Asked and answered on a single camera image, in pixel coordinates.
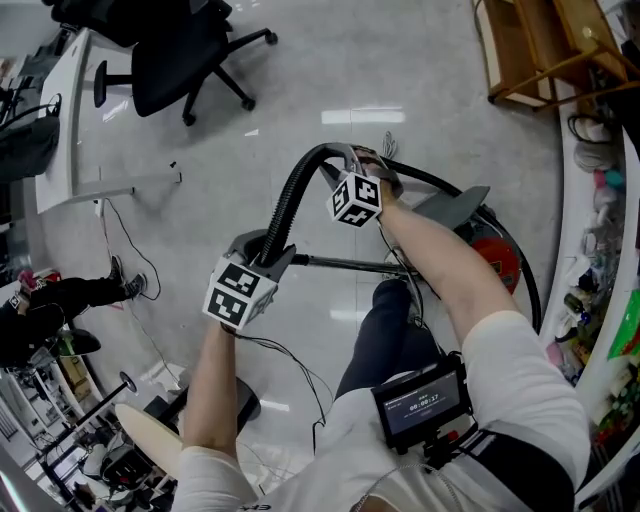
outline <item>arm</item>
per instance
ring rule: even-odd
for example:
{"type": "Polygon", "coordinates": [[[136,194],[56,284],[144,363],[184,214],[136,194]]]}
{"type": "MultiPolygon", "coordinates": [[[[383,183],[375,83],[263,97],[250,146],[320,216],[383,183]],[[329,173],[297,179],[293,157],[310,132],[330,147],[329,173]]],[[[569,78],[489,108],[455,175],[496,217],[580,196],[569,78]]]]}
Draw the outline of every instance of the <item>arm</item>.
{"type": "Polygon", "coordinates": [[[236,394],[235,338],[212,323],[189,388],[185,448],[210,448],[237,459],[236,394]]]}
{"type": "Polygon", "coordinates": [[[398,203],[381,182],[380,221],[406,257],[442,299],[460,343],[480,320],[518,311],[495,271],[455,233],[398,203]]]}

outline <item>black pants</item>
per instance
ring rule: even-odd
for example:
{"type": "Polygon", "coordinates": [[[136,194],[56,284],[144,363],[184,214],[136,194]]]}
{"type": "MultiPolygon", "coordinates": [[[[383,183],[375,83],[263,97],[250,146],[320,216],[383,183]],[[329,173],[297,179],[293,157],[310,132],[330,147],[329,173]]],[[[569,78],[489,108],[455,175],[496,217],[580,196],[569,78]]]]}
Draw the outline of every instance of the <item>black pants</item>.
{"type": "Polygon", "coordinates": [[[420,370],[440,359],[431,332],[407,322],[410,305],[404,281],[390,279],[378,285],[336,398],[354,389],[379,386],[398,373],[420,370]]]}
{"type": "Polygon", "coordinates": [[[125,298],[124,288],[110,279],[72,277],[49,283],[31,294],[27,311],[29,328],[33,329],[30,338],[44,341],[88,307],[105,306],[125,298]]]}

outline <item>chair base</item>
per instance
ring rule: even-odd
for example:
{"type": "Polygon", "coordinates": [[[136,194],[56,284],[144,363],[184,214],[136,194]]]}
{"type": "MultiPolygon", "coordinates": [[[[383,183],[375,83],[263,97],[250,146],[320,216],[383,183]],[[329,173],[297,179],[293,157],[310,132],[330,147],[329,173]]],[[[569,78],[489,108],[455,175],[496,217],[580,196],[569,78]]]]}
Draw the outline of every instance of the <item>chair base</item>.
{"type": "MultiPolygon", "coordinates": [[[[278,44],[278,35],[268,28],[265,28],[236,39],[235,41],[232,41],[231,43],[229,43],[228,51],[229,53],[234,52],[237,49],[242,48],[243,46],[246,46],[253,41],[256,41],[257,39],[260,39],[261,37],[265,38],[265,41],[269,46],[278,44]]],[[[224,69],[222,69],[220,66],[216,66],[215,68],[213,68],[212,72],[215,73],[218,78],[220,78],[220,80],[222,80],[225,85],[233,92],[235,92],[236,95],[242,100],[243,109],[251,112],[256,107],[256,100],[248,96],[224,69]]],[[[198,97],[198,93],[200,92],[202,83],[203,82],[200,82],[198,86],[194,87],[187,95],[187,101],[185,102],[184,109],[182,111],[182,121],[186,126],[191,126],[196,122],[196,116],[192,114],[191,110],[193,109],[193,105],[196,101],[196,98],[198,97]]]]}

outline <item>black and white marker cube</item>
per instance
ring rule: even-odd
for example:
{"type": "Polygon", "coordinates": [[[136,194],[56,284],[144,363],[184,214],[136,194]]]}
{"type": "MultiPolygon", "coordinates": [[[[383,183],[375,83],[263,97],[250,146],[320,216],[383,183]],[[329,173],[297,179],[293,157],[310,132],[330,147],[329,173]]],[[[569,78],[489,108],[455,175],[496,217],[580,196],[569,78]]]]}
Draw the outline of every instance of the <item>black and white marker cube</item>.
{"type": "Polygon", "coordinates": [[[202,312],[242,329],[271,303],[278,284],[226,258],[209,279],[202,312]]]}
{"type": "Polygon", "coordinates": [[[361,228],[382,211],[380,179],[350,172],[327,201],[334,221],[361,228]]]}

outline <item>grey tiled floor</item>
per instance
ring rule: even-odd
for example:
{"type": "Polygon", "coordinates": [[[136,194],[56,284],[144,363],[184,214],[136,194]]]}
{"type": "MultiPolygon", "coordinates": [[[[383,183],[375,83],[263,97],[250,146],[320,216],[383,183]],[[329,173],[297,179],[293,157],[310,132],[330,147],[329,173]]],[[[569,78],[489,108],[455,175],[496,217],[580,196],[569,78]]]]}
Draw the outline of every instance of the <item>grey tiled floor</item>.
{"type": "MultiPolygon", "coordinates": [[[[215,76],[200,93],[198,121],[190,128],[180,119],[182,101],[142,119],[131,98],[110,96],[96,110],[91,94],[83,96],[81,180],[161,172],[173,161],[184,173],[179,186],[113,200],[160,272],[159,300],[136,301],[133,308],[167,360],[193,366],[206,326],[200,311],[209,273],[234,236],[267,226],[298,158],[332,140],[380,148],[386,130],[398,139],[397,160],[459,188],[491,186],[487,203],[521,244],[546,295],[560,221],[557,121],[486,101],[469,4],[242,0],[233,4],[235,34],[267,26],[280,36],[277,46],[256,43],[225,64],[257,98],[255,111],[242,110],[215,76]]],[[[102,55],[91,55],[89,72],[102,55]]],[[[126,71],[122,57],[109,62],[112,71],[126,71]]],[[[420,195],[415,183],[408,188],[420,195]]],[[[327,195],[315,177],[290,237],[299,251],[381,260],[385,250],[376,229],[356,233],[332,225],[324,207],[327,195]]],[[[92,204],[77,204],[44,215],[47,248],[67,276],[108,270],[93,210],[92,204]]],[[[108,208],[107,226],[111,248],[127,272],[145,271],[153,293],[151,270],[128,246],[108,208]]],[[[362,273],[291,268],[275,303],[248,332],[286,344],[335,391],[376,281],[362,273]]],[[[517,294],[526,299],[522,287],[517,294]]],[[[430,310],[441,309],[434,303],[430,310]]],[[[137,376],[158,362],[127,311],[95,309],[78,323],[103,343],[92,361],[108,388],[117,383],[119,370],[137,376]]],[[[446,326],[441,332],[441,343],[453,347],[446,326]]],[[[268,464],[298,471],[311,458],[310,426],[318,416],[299,369],[279,354],[239,342],[238,373],[261,399],[286,406],[264,407],[242,442],[268,464]]],[[[328,393],[319,389],[328,407],[328,393]]],[[[254,482],[277,484],[254,454],[242,446],[239,452],[241,460],[251,462],[245,469],[254,482]]]]}

